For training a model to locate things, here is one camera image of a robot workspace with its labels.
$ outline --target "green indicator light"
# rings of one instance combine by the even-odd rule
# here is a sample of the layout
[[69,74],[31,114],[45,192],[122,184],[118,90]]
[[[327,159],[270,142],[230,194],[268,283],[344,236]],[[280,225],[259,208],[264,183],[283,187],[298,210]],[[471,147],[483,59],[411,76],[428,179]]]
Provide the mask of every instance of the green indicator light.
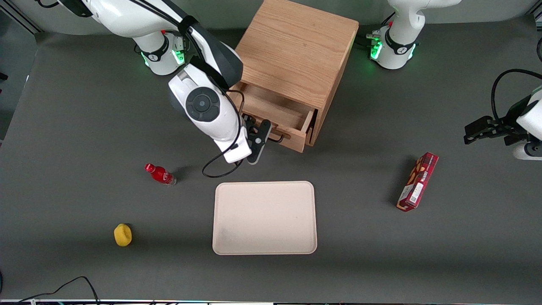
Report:
[[412,51],[410,51],[410,55],[408,55],[408,59],[411,59],[412,55],[414,55],[414,49],[415,48],[416,48],[416,44],[414,43],[414,45],[412,46]]
[[143,57],[143,60],[145,61],[145,66],[149,66],[149,63],[147,62],[147,58],[145,58],[145,55],[143,55],[143,52],[141,52],[141,56]]
[[184,52],[171,50],[171,53],[179,65],[184,64]]
[[376,45],[374,45],[371,49],[371,57],[376,60],[378,56],[380,55],[380,50],[382,50],[382,43],[379,41]]

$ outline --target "wooden cabinet top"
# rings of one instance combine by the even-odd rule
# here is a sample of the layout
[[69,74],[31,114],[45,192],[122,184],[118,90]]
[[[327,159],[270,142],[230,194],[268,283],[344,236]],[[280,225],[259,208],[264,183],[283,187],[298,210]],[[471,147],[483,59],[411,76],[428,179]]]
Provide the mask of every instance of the wooden cabinet top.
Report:
[[235,49],[242,82],[323,109],[358,25],[288,0],[265,0]]

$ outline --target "bottle cap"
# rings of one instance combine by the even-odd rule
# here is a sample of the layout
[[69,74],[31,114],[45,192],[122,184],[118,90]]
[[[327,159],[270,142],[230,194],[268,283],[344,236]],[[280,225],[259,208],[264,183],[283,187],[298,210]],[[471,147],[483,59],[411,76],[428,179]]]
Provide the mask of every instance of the bottle cap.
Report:
[[145,165],[145,170],[149,173],[152,173],[154,170],[156,169],[156,166],[148,163],[147,165]]

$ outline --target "red box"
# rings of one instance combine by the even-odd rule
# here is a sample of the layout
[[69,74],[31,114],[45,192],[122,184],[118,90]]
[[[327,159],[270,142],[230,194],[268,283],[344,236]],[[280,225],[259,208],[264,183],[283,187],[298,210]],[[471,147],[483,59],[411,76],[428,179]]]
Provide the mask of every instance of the red box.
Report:
[[401,211],[408,212],[418,207],[418,204],[422,200],[423,191],[433,174],[437,161],[438,156],[430,152],[416,161],[416,166],[410,172],[409,180],[397,202],[397,207]]

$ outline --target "wooden cabinet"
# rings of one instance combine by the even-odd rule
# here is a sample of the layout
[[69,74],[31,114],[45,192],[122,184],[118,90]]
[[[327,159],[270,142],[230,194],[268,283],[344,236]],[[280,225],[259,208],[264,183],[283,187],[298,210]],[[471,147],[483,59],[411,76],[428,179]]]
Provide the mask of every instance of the wooden cabinet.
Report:
[[[273,123],[271,138],[303,152],[314,145],[343,76],[358,22],[288,0],[265,0],[235,49],[242,112]],[[241,96],[230,96],[240,106]]]

